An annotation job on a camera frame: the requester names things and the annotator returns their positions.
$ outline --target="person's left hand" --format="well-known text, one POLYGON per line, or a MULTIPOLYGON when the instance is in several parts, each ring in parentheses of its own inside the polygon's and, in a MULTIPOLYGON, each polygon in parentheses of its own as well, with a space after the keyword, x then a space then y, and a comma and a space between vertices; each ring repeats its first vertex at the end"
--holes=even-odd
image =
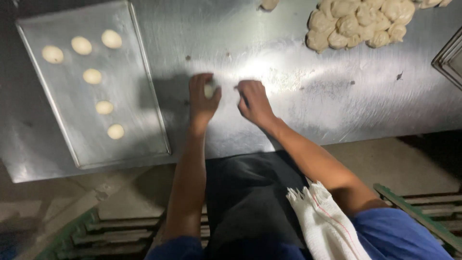
POLYGON ((208 122, 212 119, 220 103, 220 87, 215 90, 211 99, 207 99, 204 94, 204 86, 212 77, 212 73, 204 73, 195 75, 189 80, 190 128, 196 134, 205 133, 208 122))

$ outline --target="floor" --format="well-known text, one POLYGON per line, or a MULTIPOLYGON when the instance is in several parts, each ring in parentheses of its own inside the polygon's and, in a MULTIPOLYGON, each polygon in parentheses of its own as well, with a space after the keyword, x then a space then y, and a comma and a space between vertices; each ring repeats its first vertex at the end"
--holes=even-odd
MULTIPOLYGON (((436 140, 443 145, 435 146, 434 136, 425 135, 324 148, 370 187, 380 183, 400 195, 456 192, 462 171, 458 160, 451 165, 448 158, 460 150, 452 147, 455 142, 445 143, 446 137, 436 140)), ((102 219, 159 216, 168 202, 173 169, 164 165, 13 184, 0 165, 0 233, 22 234, 16 237, 22 245, 18 251, 28 252, 22 259, 30 259, 49 234, 91 207, 98 207, 102 219)))

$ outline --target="dough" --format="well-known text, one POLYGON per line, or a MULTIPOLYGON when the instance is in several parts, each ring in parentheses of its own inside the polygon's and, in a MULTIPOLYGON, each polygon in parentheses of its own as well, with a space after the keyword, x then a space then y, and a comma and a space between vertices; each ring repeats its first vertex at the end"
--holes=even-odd
POLYGON ((90 84, 98 84, 101 82, 101 72, 94 68, 89 68, 84 72, 84 80, 90 84))
POLYGON ((448 6, 448 4, 450 2, 452 2, 452 0, 443 0, 443 1, 441 1, 441 3, 439 3, 438 7, 446 7, 446 6, 448 6))
POLYGON ((366 42, 371 48, 380 48, 390 43, 390 37, 386 31, 376 31, 374 37, 366 42))
POLYGON ((88 55, 91 52, 91 43, 82 36, 74 37, 71 41, 72 49, 78 54, 88 55))
POLYGON ((385 0, 363 0, 363 3, 370 4, 372 8, 378 10, 382 7, 382 4, 385 0))
POLYGON ((332 2, 332 16, 340 18, 356 11, 361 0, 335 0, 332 2))
POLYGON ((356 12, 356 18, 358 18, 360 25, 368 26, 376 22, 377 11, 372 7, 371 4, 362 2, 358 7, 358 11, 356 12))
POLYGON ((104 45, 111 49, 118 49, 122 46, 122 38, 113 30, 105 30, 101 36, 104 45))
POLYGON ((360 26, 359 27, 359 37, 361 41, 368 41, 374 37, 376 31, 376 23, 373 23, 369 26, 360 26))
POLYGON ((319 11, 319 10, 314 10, 311 12, 310 15, 310 21, 308 22, 308 28, 310 30, 315 30, 317 32, 325 32, 326 34, 331 33, 333 30, 335 30, 335 22, 337 19, 334 21, 330 21, 327 19, 326 15, 319 11))
POLYGON ((204 95, 206 99, 212 99, 214 93, 215 89, 211 85, 206 84, 204 86, 204 95))
POLYGON ((348 38, 337 33, 337 30, 334 30, 328 37, 329 45, 338 50, 347 46, 348 38))
POLYGON ((327 41, 328 34, 310 30, 307 36, 306 45, 317 53, 320 54, 322 51, 329 48, 329 41, 327 41))
POLYGON ((351 37, 359 32, 358 19, 354 13, 340 18, 337 21, 339 33, 345 37, 351 37))
POLYGON ((120 139, 125 134, 123 127, 119 124, 113 124, 108 128, 108 136, 112 139, 120 139))
POLYGON ((411 0, 403 0, 400 4, 401 13, 395 23, 407 25, 411 20, 415 12, 415 5, 411 0))
POLYGON ((406 27, 401 24, 394 23, 388 29, 388 35, 390 35, 390 42, 403 42, 403 37, 406 34, 406 27))
POLYGON ((395 21, 401 15, 402 0, 385 0, 380 9, 391 22, 395 21))
POLYGON ((98 103, 96 103, 95 107, 96 112, 102 115, 110 114, 114 110, 114 106, 109 101, 99 101, 98 103))
POLYGON ((319 10, 324 13, 327 20, 333 21, 335 18, 332 16, 330 9, 332 8, 333 0, 321 0, 319 3, 319 10))
POLYGON ((391 26, 390 20, 381 11, 377 11, 376 31, 384 31, 391 26))
POLYGON ((261 7, 267 11, 271 11, 276 8, 279 0, 261 0, 261 7))
POLYGON ((356 47, 360 42, 361 38, 359 37, 359 34, 355 34, 348 38, 348 43, 346 44, 346 47, 351 49, 353 47, 356 47))
POLYGON ((53 45, 47 45, 42 49, 43 58, 49 63, 58 64, 64 60, 62 50, 53 45))
POLYGON ((432 8, 437 6, 441 0, 423 0, 423 2, 419 5, 420 9, 432 8))

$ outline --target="blue shirt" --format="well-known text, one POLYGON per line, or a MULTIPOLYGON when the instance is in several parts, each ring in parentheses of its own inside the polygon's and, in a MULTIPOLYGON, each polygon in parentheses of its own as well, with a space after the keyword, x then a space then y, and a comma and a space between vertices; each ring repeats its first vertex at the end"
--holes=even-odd
MULTIPOLYGON (((391 208, 371 209, 351 219, 358 238, 373 260, 452 260, 430 232, 407 213, 391 208)), ((299 247, 270 239, 236 243, 246 259, 311 260, 299 247)), ((182 236, 151 250, 145 260, 202 260, 205 253, 197 238, 182 236)))

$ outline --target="hand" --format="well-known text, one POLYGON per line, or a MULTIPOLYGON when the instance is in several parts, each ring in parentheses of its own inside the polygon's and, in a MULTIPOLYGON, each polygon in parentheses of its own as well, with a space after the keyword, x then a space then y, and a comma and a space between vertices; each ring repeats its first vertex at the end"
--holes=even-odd
POLYGON ((244 80, 239 82, 236 88, 241 94, 239 110, 242 115, 257 126, 268 130, 278 118, 273 114, 262 83, 255 80, 244 80))
POLYGON ((213 77, 211 73, 198 74, 189 80, 189 103, 191 109, 190 128, 196 134, 205 133, 221 99, 221 88, 217 88, 211 99, 204 94, 204 86, 213 77))

